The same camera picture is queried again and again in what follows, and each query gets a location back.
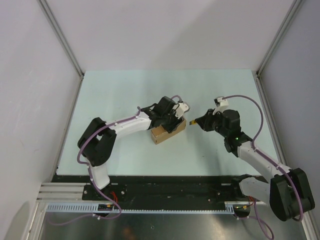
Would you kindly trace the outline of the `aluminium frame post left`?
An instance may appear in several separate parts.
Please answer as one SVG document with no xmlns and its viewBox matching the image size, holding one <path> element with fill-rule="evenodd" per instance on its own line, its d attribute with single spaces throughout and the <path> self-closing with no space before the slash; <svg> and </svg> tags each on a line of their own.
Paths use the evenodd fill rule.
<svg viewBox="0 0 320 240">
<path fill-rule="evenodd" d="M 84 77 L 84 71 L 82 70 L 74 51 L 72 50 L 52 8 L 50 7 L 47 0 L 37 0 L 40 9 L 42 10 L 44 16 L 46 17 L 50 27 L 52 28 L 57 40 L 59 41 L 63 51 L 65 52 L 68 60 L 70 61 L 72 67 L 74 68 L 77 75 L 82 80 Z"/>
</svg>

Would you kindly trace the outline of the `shiny metal front plate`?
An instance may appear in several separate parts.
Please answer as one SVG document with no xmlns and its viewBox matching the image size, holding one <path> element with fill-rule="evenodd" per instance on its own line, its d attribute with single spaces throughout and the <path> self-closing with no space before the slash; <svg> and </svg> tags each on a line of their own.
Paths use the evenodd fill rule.
<svg viewBox="0 0 320 240">
<path fill-rule="evenodd" d="M 41 240 L 264 240 L 255 219 L 231 214 L 122 214 L 96 219 L 81 213 L 46 213 Z"/>
</svg>

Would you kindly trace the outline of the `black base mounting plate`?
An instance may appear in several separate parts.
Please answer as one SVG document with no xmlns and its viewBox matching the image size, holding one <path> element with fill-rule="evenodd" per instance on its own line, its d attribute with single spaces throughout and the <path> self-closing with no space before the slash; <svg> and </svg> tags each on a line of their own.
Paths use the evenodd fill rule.
<svg viewBox="0 0 320 240">
<path fill-rule="evenodd" d="M 116 176 L 110 183 L 97 190 L 89 176 L 54 175 L 52 183 L 83 183 L 83 200 L 112 200 L 125 204 L 141 203 L 144 200 L 205 200 L 233 201 L 250 197 L 261 200 L 267 197 L 268 184 L 261 176 Z"/>
</svg>

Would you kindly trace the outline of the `brown cardboard express box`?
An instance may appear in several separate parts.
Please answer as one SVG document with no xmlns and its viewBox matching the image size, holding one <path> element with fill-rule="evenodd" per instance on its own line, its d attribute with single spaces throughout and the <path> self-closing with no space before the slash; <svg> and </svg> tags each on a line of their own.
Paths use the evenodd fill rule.
<svg viewBox="0 0 320 240">
<path fill-rule="evenodd" d="M 180 132 L 184 131 L 187 125 L 187 120 L 182 117 L 182 122 L 177 126 L 177 128 L 171 132 L 168 133 L 162 126 L 158 126 L 156 128 L 151 129 L 151 139 L 153 140 L 155 145 L 158 145 L 173 136 L 179 134 Z"/>
</svg>

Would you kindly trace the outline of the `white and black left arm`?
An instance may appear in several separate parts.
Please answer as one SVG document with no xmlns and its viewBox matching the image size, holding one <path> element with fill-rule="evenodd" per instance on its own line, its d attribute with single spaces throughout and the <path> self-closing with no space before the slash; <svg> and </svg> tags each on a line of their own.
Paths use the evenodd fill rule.
<svg viewBox="0 0 320 240">
<path fill-rule="evenodd" d="M 99 117 L 94 118 L 77 142 L 79 152 L 76 157 L 77 162 L 88 169 L 94 185 L 93 194 L 100 200 L 110 196 L 107 161 L 117 140 L 157 127 L 172 134 L 183 123 L 189 110 L 190 106 L 179 95 L 163 96 L 158 103 L 138 107 L 137 113 L 127 118 L 109 123 Z"/>
</svg>

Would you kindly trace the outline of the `aluminium frame post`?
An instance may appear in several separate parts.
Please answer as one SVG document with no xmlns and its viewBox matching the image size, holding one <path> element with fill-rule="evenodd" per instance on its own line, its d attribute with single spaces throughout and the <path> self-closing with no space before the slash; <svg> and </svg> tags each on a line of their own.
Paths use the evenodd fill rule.
<svg viewBox="0 0 320 240">
<path fill-rule="evenodd" d="M 280 46 L 283 38 L 285 37 L 286 33 L 288 32 L 290 26 L 292 25 L 293 21 L 295 20 L 297 14 L 299 13 L 301 7 L 305 3 L 305 0 L 294 0 L 286 13 L 280 27 L 278 28 L 270 46 L 267 49 L 261 63 L 259 64 L 255 74 L 258 78 L 261 77 L 263 71 L 267 67 L 268 63 L 272 59 L 273 55 L 275 54 L 277 48 Z"/>
<path fill-rule="evenodd" d="M 84 77 L 84 71 L 82 70 L 74 51 L 72 50 L 52 8 L 50 7 L 47 0 L 37 0 L 40 9 L 42 10 L 44 16 L 46 17 L 50 27 L 52 28 L 57 40 L 59 41 L 63 51 L 65 52 L 68 60 L 70 61 L 72 67 L 74 68 L 77 75 L 82 80 Z"/>
</svg>

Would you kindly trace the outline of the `aluminium frame post right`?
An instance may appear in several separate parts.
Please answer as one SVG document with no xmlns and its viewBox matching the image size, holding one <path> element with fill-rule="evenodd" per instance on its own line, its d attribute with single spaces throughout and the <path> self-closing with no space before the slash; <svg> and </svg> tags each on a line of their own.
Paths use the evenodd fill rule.
<svg viewBox="0 0 320 240">
<path fill-rule="evenodd" d="M 290 26 L 292 25 L 293 21 L 295 20 L 297 14 L 299 13 L 301 7 L 305 3 L 305 0 L 294 0 L 286 13 L 280 27 L 278 28 L 270 46 L 267 49 L 261 63 L 259 64 L 255 74 L 258 78 L 261 77 L 263 71 L 267 67 L 268 63 L 272 59 L 273 55 L 275 54 L 277 48 L 280 46 L 283 38 L 285 37 L 286 33 L 288 32 Z"/>
</svg>

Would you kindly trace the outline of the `yellow utility knife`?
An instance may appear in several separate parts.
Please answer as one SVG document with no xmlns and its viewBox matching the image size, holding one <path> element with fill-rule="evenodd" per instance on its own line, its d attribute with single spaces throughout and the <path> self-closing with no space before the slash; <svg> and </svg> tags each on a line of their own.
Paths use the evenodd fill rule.
<svg viewBox="0 0 320 240">
<path fill-rule="evenodd" d="M 196 125 L 197 122 L 196 122 L 195 120 L 192 120 L 192 121 L 189 122 L 189 124 L 190 124 L 190 125 Z"/>
</svg>

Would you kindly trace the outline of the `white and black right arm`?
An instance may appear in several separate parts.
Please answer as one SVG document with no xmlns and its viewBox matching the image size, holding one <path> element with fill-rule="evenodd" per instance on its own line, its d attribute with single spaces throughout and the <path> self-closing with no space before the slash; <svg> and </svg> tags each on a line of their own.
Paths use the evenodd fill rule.
<svg viewBox="0 0 320 240">
<path fill-rule="evenodd" d="M 292 169 L 276 162 L 262 150 L 253 147 L 253 140 L 241 129 L 240 114 L 236 110 L 223 112 L 214 109 L 192 120 L 205 132 L 215 131 L 223 137 L 226 151 L 250 164 L 264 181 L 244 174 L 234 180 L 231 196 L 242 201 L 251 196 L 270 206 L 281 221 L 293 219 L 315 208 L 308 177 L 301 168 Z"/>
</svg>

